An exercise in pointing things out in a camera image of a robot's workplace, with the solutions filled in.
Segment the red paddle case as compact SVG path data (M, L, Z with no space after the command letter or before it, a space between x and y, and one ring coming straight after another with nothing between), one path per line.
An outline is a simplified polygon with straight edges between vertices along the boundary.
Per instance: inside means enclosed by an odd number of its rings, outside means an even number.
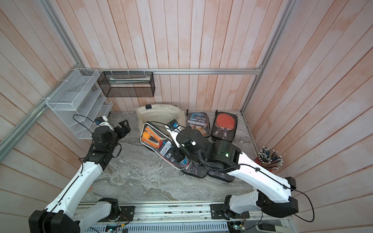
M211 137L215 140L233 142L238 126L238 117L227 112L215 112Z
M199 164L191 162L186 168L181 170L185 175L193 176L196 178L204 178L207 176L207 170Z
M234 176L228 175L226 173L216 172L216 171L208 171L207 174L208 174L208 176L210 176L212 178L215 178L215 179L227 182L227 183L230 183L230 182L234 181L234 179L235 179Z

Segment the orange ball paddle case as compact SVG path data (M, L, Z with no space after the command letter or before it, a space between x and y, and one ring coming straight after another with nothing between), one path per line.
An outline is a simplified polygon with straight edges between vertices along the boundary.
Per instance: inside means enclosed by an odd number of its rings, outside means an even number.
M177 170L183 170L191 164L188 158L178 154L173 140L150 123L144 123L140 142Z

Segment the cream canvas tote bag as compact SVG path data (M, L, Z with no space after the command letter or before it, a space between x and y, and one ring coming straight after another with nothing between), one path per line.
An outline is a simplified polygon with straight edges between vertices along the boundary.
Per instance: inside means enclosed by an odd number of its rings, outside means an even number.
M160 128L160 123L168 124L176 120L181 126L187 125L186 114L180 108L170 104L148 104L136 109L139 130L142 132L143 125L148 121L157 121L156 125L167 136L169 133L165 128Z

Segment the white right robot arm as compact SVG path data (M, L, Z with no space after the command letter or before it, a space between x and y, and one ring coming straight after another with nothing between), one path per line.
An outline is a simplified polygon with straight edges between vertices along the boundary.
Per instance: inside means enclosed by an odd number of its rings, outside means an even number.
M239 178L254 188L248 194L225 197L222 213L226 219L254 210L277 218L299 212L298 201L291 195L296 189L294 178L272 174L229 141L210 142L192 128L167 126L167 131L177 146L178 162L187 158L207 171Z

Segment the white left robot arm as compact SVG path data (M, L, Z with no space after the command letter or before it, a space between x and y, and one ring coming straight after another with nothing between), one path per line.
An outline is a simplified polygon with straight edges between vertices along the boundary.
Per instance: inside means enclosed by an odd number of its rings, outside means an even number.
M128 120L112 127L105 117L95 119L98 127L91 134L92 145L81 167L63 191L42 211L29 217L32 233L83 233L102 219L116 222L121 219L117 199L101 198L80 214L76 209L93 182L108 166L119 141L130 133Z

